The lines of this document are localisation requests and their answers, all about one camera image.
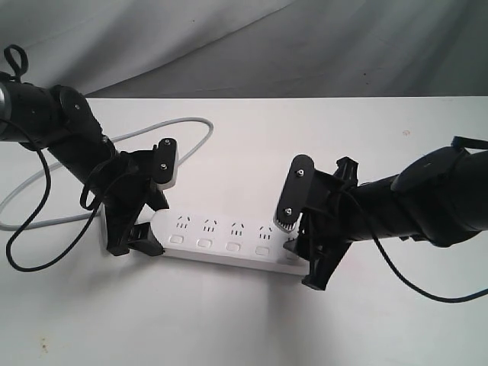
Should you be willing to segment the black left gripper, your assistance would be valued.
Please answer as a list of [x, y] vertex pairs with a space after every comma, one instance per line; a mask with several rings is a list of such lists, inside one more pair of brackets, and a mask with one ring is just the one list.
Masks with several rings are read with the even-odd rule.
[[145, 205], [167, 210], [164, 192], [152, 180], [154, 152], [122, 152], [127, 167], [105, 196], [106, 249], [112, 255], [126, 255], [131, 249], [148, 256], [163, 255], [162, 244], [154, 237], [150, 223], [135, 224]]

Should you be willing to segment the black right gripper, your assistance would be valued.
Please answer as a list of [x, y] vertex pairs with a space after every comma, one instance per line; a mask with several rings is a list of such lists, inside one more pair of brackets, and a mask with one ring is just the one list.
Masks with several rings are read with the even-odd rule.
[[345, 238], [340, 218], [342, 193], [358, 184], [358, 163], [349, 157], [336, 161], [333, 174], [315, 168], [308, 157], [303, 176], [308, 182], [307, 198], [300, 225], [303, 238], [286, 241], [284, 249], [309, 262], [309, 273], [301, 283], [324, 291], [351, 246]]

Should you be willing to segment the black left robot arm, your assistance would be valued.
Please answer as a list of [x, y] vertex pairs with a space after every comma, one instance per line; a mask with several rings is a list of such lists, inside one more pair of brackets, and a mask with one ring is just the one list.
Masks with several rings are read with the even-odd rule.
[[175, 184], [178, 145], [166, 137], [152, 149], [117, 151], [104, 135], [83, 95], [66, 86], [50, 89], [28, 83], [1, 83], [1, 139], [27, 149], [47, 149], [82, 184], [80, 204], [102, 204], [107, 250], [131, 249], [149, 256], [164, 249], [149, 224], [136, 223], [144, 206], [163, 210], [163, 191]]

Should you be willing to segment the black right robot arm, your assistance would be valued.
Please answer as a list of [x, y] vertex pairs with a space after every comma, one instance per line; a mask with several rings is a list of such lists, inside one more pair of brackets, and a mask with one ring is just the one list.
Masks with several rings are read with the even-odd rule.
[[305, 286], [326, 288], [354, 242], [385, 238], [448, 248], [487, 229], [487, 143], [456, 136], [401, 173], [360, 183], [348, 157], [332, 174], [294, 157], [274, 214], [297, 238], [285, 249], [308, 262]]

